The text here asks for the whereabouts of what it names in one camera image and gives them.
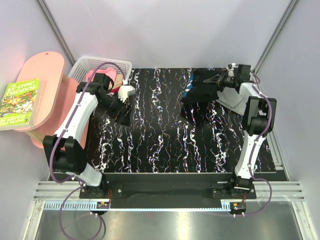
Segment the black t shirt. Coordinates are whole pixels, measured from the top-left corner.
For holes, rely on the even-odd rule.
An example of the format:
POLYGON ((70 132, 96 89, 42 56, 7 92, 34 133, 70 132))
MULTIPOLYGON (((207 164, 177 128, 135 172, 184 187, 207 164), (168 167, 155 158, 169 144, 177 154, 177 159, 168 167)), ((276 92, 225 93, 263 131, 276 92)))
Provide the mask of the black t shirt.
POLYGON ((218 100, 217 85, 203 83, 203 80, 221 75, 225 70, 225 68, 196 68, 186 84, 180 101, 185 105, 192 105, 218 100))

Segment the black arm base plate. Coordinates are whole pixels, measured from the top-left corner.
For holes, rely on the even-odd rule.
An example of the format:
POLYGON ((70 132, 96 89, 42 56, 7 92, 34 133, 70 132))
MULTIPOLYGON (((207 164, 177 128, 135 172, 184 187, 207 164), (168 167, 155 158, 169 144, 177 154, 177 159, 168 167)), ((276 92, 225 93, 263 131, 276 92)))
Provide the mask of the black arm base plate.
POLYGON ((214 209, 221 200, 255 199, 255 187, 237 188, 232 173, 104 173, 103 188, 87 186, 81 199, 111 197, 115 209, 214 209))

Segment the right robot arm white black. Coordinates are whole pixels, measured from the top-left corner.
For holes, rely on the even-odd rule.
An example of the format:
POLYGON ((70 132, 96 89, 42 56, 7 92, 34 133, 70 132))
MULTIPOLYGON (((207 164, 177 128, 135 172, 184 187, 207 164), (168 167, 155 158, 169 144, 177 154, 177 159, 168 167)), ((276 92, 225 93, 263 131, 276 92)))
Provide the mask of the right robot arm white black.
POLYGON ((235 199, 249 192, 253 181, 257 180, 254 177, 256 160, 262 143, 273 130, 277 107, 275 98, 266 97, 258 90, 257 82, 251 80, 252 74, 250 65, 232 63, 229 69, 203 80, 204 83, 214 84, 219 91, 235 89, 247 100, 242 118, 244 142, 234 173, 227 183, 228 195, 235 199))

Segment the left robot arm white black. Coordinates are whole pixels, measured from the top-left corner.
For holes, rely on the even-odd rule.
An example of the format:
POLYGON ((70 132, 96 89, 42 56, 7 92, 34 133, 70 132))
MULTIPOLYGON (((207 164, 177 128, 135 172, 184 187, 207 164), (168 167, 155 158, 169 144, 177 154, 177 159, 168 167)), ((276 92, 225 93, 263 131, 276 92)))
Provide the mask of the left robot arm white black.
POLYGON ((111 94, 109 86, 113 85, 112 79, 104 73, 95 73, 88 81, 80 82, 65 120, 53 135, 46 135, 42 142, 50 174, 53 176, 57 171, 77 179, 90 187, 90 192, 97 198, 108 193, 107 180, 88 163, 81 138, 98 105, 104 107, 117 124, 130 125, 132 105, 129 97, 135 94, 136 89, 124 84, 111 94))

